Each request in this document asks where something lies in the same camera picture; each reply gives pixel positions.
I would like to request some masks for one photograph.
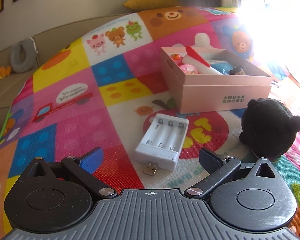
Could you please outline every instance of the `white battery charger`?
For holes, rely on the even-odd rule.
[[[147,164],[145,173],[155,174],[157,167],[173,171],[186,138],[189,121],[166,114],[156,114],[138,144],[132,158]]]

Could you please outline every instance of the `wall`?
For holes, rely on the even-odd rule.
[[[0,12],[0,51],[31,35],[98,16],[127,13],[126,0],[4,0]]]

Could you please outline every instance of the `pink box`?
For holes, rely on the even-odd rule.
[[[205,60],[225,60],[242,66],[246,75],[186,75],[170,58],[185,47],[161,48],[161,72],[181,114],[246,108],[253,98],[267,98],[272,77],[225,49],[194,48]]]

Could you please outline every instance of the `beige couch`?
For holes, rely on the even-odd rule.
[[[85,33],[121,16],[123,15],[98,17],[73,22],[33,36],[37,46],[39,65],[47,62],[61,49],[80,38]],[[8,66],[10,64],[9,53],[10,47],[0,52],[0,67]],[[26,80],[37,68],[38,65],[36,63],[31,71],[21,74],[12,73],[10,76],[0,80],[0,132],[13,99],[22,89]]]

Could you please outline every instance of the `metal screw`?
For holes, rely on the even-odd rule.
[[[99,194],[103,196],[111,196],[114,194],[114,190],[112,188],[105,187],[99,190]]]
[[[192,187],[187,190],[187,193],[191,196],[199,196],[203,193],[203,191],[200,188]]]

